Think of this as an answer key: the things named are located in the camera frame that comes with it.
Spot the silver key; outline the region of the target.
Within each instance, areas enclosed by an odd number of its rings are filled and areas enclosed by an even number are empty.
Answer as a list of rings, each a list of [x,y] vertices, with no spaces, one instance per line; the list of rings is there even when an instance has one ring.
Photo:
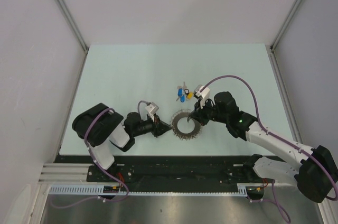
[[[186,95],[185,95],[185,93],[184,93],[184,90],[185,90],[185,89],[188,90],[188,88],[187,88],[185,82],[183,82],[183,86],[178,86],[178,87],[177,87],[177,91],[178,91],[178,89],[180,89],[180,88],[183,89],[183,95],[182,95],[182,96],[185,96],[185,99],[186,99]]]

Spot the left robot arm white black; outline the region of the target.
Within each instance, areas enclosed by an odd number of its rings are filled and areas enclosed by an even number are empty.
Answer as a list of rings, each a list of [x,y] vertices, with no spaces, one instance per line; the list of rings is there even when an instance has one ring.
[[[135,144],[136,137],[149,133],[159,137],[172,129],[157,114],[158,105],[143,100],[139,103],[146,104],[146,119],[141,118],[139,111],[124,117],[99,103],[78,115],[72,123],[72,129],[84,141],[94,163],[100,167],[98,175],[104,181],[112,181],[117,175],[111,145],[126,152]]]

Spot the yellow key tag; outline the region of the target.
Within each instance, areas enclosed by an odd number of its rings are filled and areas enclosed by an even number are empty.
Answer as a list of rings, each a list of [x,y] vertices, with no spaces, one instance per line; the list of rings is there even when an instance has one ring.
[[[190,100],[193,97],[193,92],[190,92],[189,94],[186,95],[186,99]]]

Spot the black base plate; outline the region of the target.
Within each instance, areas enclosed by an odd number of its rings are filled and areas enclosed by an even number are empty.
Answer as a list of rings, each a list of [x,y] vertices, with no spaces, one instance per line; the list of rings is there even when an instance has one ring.
[[[250,156],[116,156],[101,171],[90,156],[58,155],[56,164],[89,164],[88,182],[124,182],[130,192],[235,192],[238,184],[265,188],[272,182],[254,173]]]

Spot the upper blue key tag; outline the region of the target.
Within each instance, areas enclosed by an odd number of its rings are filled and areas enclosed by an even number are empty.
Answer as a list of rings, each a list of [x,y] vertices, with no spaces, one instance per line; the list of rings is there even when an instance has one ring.
[[[179,97],[183,95],[183,89],[182,88],[178,89],[177,95]]]

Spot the aluminium frame post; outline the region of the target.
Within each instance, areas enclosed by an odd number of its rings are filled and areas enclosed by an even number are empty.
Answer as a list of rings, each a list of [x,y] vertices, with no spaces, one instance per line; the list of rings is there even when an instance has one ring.
[[[65,21],[67,22],[70,30],[72,31],[74,37],[76,38],[78,44],[80,45],[80,47],[82,48],[82,50],[84,51],[85,54],[88,53],[89,47],[86,44],[83,35],[80,32],[80,29],[76,23],[76,21],[74,20],[65,0],[54,0],[61,12],[61,14],[63,15]]]
[[[284,36],[284,34],[286,33],[290,23],[292,22],[294,16],[296,15],[296,13],[298,12],[301,4],[302,4],[303,0],[295,0],[290,8],[290,10],[287,13],[286,18],[284,19],[281,27],[279,28],[276,36],[274,37],[271,45],[270,45],[270,50],[272,52],[275,52],[278,44],[280,43],[282,37]]]

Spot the left aluminium frame post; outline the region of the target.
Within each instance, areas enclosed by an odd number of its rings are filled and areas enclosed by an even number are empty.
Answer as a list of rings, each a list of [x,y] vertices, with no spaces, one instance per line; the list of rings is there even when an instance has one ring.
[[[85,54],[88,53],[89,47],[86,44],[83,35],[80,32],[80,29],[76,23],[76,21],[74,20],[65,0],[54,0],[61,12],[61,14],[63,15],[65,21],[67,22],[70,30],[72,31],[74,37],[76,38],[78,44],[80,45],[80,47],[82,48],[82,50],[84,51]]]

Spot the metal disc with keyrings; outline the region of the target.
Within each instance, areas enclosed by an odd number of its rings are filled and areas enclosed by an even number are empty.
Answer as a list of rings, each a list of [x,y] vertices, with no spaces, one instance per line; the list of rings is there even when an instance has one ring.
[[[202,126],[193,118],[189,117],[190,109],[180,109],[171,117],[172,131],[180,140],[198,138],[202,132]]]

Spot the right aluminium frame post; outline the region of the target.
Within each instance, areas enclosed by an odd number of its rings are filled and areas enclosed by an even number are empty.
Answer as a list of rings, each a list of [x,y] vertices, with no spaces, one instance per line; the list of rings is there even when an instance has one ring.
[[[281,27],[279,28],[276,36],[274,37],[271,45],[270,45],[270,50],[272,52],[275,52],[278,44],[280,43],[282,37],[284,36],[284,34],[286,33],[290,23],[292,22],[294,16],[296,15],[296,13],[298,12],[301,4],[302,4],[303,0],[295,0],[290,8],[290,10],[287,13],[286,18],[284,19]]]

